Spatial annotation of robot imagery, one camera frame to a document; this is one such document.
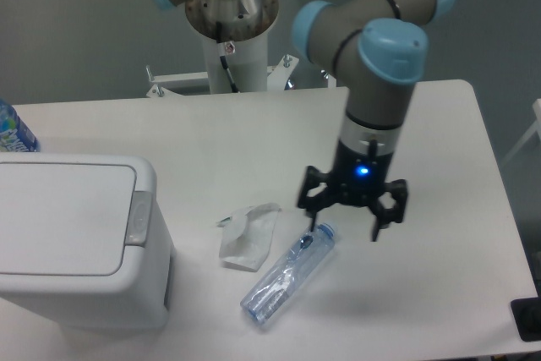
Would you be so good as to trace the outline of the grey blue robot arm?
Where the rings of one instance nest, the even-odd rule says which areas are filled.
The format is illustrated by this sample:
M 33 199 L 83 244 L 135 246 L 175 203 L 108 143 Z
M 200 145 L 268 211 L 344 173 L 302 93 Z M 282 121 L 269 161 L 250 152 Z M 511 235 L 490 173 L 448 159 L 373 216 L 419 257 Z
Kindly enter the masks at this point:
M 278 0 L 154 0 L 163 9 L 184 6 L 203 36 L 214 93 L 265 90 L 267 51 L 247 45 L 275 23 Z M 298 207 L 315 219 L 335 204 L 366 207 L 374 232 L 403 220 L 407 183 L 388 181 L 415 85 L 424 74 L 424 25 L 449 12 L 455 0 L 352 0 L 341 6 L 313 1 L 292 23 L 300 55 L 348 88 L 347 104 L 329 172 L 306 169 Z

